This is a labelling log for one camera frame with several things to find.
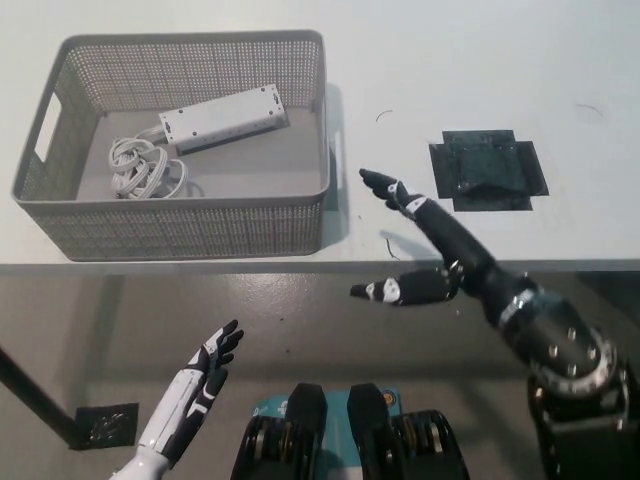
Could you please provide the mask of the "black and white right hand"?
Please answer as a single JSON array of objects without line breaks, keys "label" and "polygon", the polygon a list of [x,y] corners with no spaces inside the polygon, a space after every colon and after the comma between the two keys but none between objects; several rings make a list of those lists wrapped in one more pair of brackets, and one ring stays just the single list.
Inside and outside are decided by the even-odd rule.
[{"label": "black and white right hand", "polygon": [[444,302],[462,291],[479,300],[495,328],[509,321],[535,296],[535,285],[501,268],[461,223],[430,197],[398,179],[360,169],[364,184],[387,208],[409,219],[442,256],[442,265],[351,287],[355,298],[393,306]]}]

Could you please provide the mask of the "white and black left hand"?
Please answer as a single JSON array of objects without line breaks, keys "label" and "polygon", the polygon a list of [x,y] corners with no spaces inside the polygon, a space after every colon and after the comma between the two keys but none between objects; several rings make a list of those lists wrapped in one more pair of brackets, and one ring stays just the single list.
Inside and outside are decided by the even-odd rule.
[{"label": "white and black left hand", "polygon": [[151,415],[139,446],[173,468],[201,428],[228,377],[226,365],[244,336],[232,320],[218,329],[177,372]]}]

